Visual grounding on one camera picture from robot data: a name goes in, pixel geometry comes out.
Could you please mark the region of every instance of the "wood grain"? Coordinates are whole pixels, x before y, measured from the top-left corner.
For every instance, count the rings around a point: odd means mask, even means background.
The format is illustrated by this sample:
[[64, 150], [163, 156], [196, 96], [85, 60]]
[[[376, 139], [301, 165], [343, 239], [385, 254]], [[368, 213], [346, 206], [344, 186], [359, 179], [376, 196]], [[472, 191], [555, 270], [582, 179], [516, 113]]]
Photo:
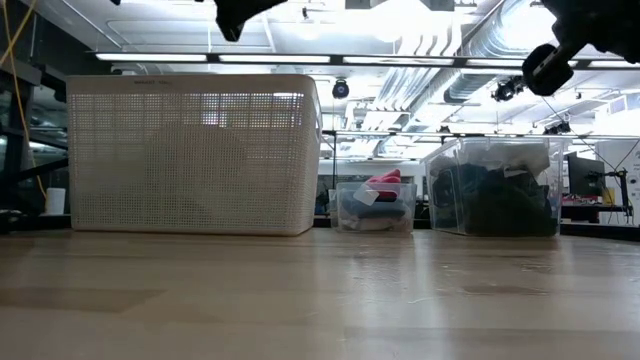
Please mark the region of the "wood grain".
[[0, 237], [6, 359], [640, 358], [640, 247], [599, 239]]

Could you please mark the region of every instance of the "red cloth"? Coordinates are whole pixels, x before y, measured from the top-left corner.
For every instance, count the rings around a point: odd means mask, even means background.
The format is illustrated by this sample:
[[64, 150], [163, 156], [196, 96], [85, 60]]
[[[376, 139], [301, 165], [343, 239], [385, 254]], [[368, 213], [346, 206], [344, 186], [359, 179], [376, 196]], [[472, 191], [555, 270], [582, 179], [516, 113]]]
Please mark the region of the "red cloth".
[[[378, 183], [383, 183], [383, 184], [399, 184], [401, 183], [401, 179], [400, 179], [400, 170], [395, 169], [393, 171], [389, 171], [386, 174], [382, 174], [379, 176], [372, 176], [369, 180], [366, 181], [367, 184], [370, 184], [369, 186], [373, 189], [373, 190], [378, 190], [378, 189], [384, 189], [384, 186], [378, 186], [376, 189], [375, 184]], [[383, 198], [386, 200], [395, 200], [398, 198], [398, 194], [395, 191], [390, 191], [390, 190], [380, 190], [378, 191], [378, 193], [380, 194], [378, 197], [379, 198]]]

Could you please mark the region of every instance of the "basket mesh pattern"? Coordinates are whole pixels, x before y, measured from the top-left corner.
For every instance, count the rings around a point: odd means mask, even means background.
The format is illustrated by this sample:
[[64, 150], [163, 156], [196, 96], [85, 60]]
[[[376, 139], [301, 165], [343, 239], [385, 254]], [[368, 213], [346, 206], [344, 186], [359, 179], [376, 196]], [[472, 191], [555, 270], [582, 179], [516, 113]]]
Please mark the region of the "basket mesh pattern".
[[295, 235], [312, 226], [321, 128], [312, 80], [78, 77], [68, 88], [74, 228]]

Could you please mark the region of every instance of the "security camera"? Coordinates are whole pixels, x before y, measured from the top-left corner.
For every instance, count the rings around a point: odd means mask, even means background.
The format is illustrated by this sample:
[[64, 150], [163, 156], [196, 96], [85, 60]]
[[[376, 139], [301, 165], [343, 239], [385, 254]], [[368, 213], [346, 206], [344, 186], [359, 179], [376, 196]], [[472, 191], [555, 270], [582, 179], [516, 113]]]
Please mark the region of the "security camera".
[[349, 85], [347, 85], [347, 80], [336, 80], [336, 84], [333, 86], [333, 98], [340, 100], [345, 99], [347, 96], [349, 96]]

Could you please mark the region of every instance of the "table surface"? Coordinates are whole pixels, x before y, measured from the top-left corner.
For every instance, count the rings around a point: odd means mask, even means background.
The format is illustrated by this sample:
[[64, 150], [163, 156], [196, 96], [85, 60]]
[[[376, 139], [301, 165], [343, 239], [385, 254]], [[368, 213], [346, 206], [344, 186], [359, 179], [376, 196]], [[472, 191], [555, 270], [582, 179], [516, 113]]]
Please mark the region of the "table surface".
[[640, 247], [600, 239], [0, 237], [3, 359], [640, 358]]

